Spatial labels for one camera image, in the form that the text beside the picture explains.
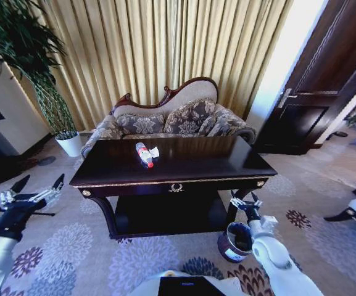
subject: loveseat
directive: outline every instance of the loveseat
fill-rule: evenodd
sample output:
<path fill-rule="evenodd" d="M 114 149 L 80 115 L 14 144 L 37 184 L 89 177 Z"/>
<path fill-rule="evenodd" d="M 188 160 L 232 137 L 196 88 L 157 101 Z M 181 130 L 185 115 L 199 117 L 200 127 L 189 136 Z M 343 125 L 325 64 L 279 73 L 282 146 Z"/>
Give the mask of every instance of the loveseat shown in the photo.
<path fill-rule="evenodd" d="M 139 105 L 124 95 L 82 147 L 85 158 L 98 140 L 199 136 L 241 136 L 252 144 L 255 130 L 230 109 L 218 104 L 216 83 L 197 77 L 178 89 L 164 87 L 164 98 L 155 105 Z"/>

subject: brass drawer pull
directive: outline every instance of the brass drawer pull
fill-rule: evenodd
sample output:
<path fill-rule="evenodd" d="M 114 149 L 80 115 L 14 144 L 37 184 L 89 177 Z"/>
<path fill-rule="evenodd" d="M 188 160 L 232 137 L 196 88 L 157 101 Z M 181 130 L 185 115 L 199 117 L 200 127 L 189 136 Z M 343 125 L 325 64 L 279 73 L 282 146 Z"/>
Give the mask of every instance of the brass drawer pull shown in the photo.
<path fill-rule="evenodd" d="M 171 185 L 171 189 L 168 190 L 169 192 L 182 192 L 184 191 L 182 183 L 179 183 L 179 188 L 175 188 L 175 184 Z"/>

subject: patterned carpet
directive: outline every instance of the patterned carpet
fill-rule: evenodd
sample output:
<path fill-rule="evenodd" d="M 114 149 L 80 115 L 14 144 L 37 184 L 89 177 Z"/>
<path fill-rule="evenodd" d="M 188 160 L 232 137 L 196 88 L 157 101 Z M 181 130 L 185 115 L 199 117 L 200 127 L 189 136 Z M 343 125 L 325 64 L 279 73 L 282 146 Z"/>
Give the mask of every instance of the patterned carpet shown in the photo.
<path fill-rule="evenodd" d="M 356 295 L 356 223 L 328 223 L 354 198 L 354 137 L 333 137 L 307 155 L 264 155 L 279 173 L 257 190 L 260 212 L 279 221 L 276 236 L 297 265 L 325 295 Z M 216 278 L 238 277 L 250 295 L 273 295 L 264 270 L 253 256 L 228 263 L 217 249 L 219 233 L 110 240 L 101 210 L 67 185 L 80 166 L 50 140 L 34 158 L 55 162 L 34 166 L 26 192 L 52 184 L 61 174 L 66 185 L 59 199 L 43 209 L 55 217 L 34 216 L 14 250 L 15 265 L 1 290 L 3 296 L 126 295 L 145 278 L 166 269 Z M 0 192 L 20 177 L 0 184 Z M 230 195 L 220 192 L 227 205 Z M 116 197 L 110 198 L 112 205 Z M 238 215 L 238 221 L 246 221 Z"/>

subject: small container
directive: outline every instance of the small container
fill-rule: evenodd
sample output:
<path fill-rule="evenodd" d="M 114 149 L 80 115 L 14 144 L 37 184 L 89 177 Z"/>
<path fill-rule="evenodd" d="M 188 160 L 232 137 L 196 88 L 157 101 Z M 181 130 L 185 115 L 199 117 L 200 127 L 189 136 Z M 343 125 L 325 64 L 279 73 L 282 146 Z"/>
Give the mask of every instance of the small container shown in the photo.
<path fill-rule="evenodd" d="M 135 149 L 138 152 L 139 157 L 141 157 L 143 163 L 145 163 L 148 168 L 152 168 L 153 167 L 152 155 L 146 148 L 145 144 L 143 144 L 142 142 L 136 143 Z"/>
<path fill-rule="evenodd" d="M 252 236 L 248 225 L 232 222 L 220 235 L 217 245 L 221 255 L 229 262 L 239 263 L 252 253 Z"/>

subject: door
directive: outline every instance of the door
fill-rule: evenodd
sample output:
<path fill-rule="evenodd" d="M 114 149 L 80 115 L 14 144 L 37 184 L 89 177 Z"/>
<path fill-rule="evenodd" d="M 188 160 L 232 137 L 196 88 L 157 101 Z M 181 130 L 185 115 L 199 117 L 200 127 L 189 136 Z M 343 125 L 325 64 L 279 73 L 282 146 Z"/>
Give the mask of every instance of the door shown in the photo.
<path fill-rule="evenodd" d="M 356 0 L 329 0 L 256 148 L 304 154 L 356 93 Z"/>

